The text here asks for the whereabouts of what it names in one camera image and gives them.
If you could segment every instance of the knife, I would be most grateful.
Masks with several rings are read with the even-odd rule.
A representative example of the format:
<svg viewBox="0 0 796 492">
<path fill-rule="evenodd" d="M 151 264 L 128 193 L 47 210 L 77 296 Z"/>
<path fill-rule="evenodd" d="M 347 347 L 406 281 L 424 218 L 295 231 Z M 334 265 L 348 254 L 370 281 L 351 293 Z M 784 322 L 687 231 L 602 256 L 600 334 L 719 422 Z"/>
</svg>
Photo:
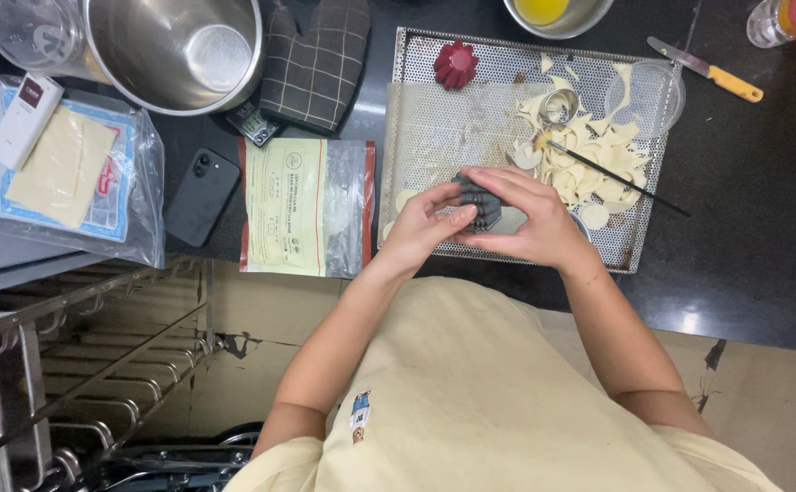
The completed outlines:
<svg viewBox="0 0 796 492">
<path fill-rule="evenodd" d="M 647 38 L 647 44 L 652 46 L 654 50 L 659 51 L 684 67 L 696 73 L 701 73 L 708 79 L 713 79 L 714 83 L 718 86 L 723 87 L 738 97 L 746 99 L 751 103 L 758 103 L 763 98 L 763 91 L 758 87 L 746 83 L 720 67 L 715 67 L 708 62 L 701 61 L 686 51 L 681 51 L 674 46 L 666 45 L 653 36 Z"/>
</svg>

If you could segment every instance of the tiled floor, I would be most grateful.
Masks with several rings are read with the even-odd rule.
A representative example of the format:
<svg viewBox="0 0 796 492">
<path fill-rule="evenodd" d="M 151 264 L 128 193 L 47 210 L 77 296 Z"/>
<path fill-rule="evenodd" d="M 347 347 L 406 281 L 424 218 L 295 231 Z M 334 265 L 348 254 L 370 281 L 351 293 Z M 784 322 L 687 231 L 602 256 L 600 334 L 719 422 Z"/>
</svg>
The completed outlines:
<svg viewBox="0 0 796 492">
<path fill-rule="evenodd" d="M 280 375 L 346 281 L 239 273 L 236 264 L 217 263 L 214 284 L 216 331 L 228 336 L 230 350 L 196 374 L 193 389 L 167 402 L 143 428 L 146 435 L 208 436 L 264 419 Z M 179 293 L 190 285 L 169 292 L 191 301 Z M 574 319 L 540 313 L 547 341 L 598 386 Z M 147 319 L 160 321 L 155 314 Z M 796 492 L 796 352 L 682 333 L 656 336 L 718 438 Z"/>
</svg>

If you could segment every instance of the yellow knife handle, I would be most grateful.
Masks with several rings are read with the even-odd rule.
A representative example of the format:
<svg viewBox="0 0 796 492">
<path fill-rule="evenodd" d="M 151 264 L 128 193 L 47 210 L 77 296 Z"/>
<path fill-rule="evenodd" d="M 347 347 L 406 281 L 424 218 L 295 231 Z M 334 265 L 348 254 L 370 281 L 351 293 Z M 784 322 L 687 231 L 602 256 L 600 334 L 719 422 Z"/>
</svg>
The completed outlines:
<svg viewBox="0 0 796 492">
<path fill-rule="evenodd" d="M 728 90 L 738 97 L 742 97 L 751 103 L 758 103 L 763 98 L 763 91 L 751 84 L 742 81 L 735 77 L 732 73 L 723 70 L 720 67 L 711 65 L 708 72 L 708 78 L 713 79 L 714 82 L 720 87 Z"/>
</svg>

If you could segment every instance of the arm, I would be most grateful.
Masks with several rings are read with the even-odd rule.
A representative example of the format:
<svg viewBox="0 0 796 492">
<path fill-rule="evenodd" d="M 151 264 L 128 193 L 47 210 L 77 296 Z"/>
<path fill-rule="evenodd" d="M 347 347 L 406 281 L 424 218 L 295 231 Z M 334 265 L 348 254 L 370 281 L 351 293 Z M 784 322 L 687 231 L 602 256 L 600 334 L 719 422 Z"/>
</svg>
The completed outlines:
<svg viewBox="0 0 796 492">
<path fill-rule="evenodd" d="M 683 388 L 676 367 L 614 283 L 552 186 L 515 168 L 464 173 L 528 215 L 514 235 L 465 234 L 469 246 L 557 269 L 589 362 L 604 391 L 648 425 L 672 425 L 713 437 Z"/>
<path fill-rule="evenodd" d="M 474 206 L 458 205 L 459 184 L 439 184 L 408 200 L 380 253 L 347 287 L 326 319 L 292 358 L 276 390 L 253 458 L 303 436 L 323 440 L 326 417 L 349 383 L 373 331 L 393 297 L 423 265 L 436 245 L 467 226 Z"/>
</svg>

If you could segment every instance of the white box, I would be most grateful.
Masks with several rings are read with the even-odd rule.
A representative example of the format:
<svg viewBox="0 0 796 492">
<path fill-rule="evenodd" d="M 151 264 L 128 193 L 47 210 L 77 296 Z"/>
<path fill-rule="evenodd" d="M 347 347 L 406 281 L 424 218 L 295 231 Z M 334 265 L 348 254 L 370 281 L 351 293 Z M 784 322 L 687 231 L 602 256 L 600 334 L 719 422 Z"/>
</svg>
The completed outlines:
<svg viewBox="0 0 796 492">
<path fill-rule="evenodd" d="M 63 94 L 64 87 L 52 79 L 25 74 L 0 120 L 0 164 L 21 169 Z"/>
</svg>

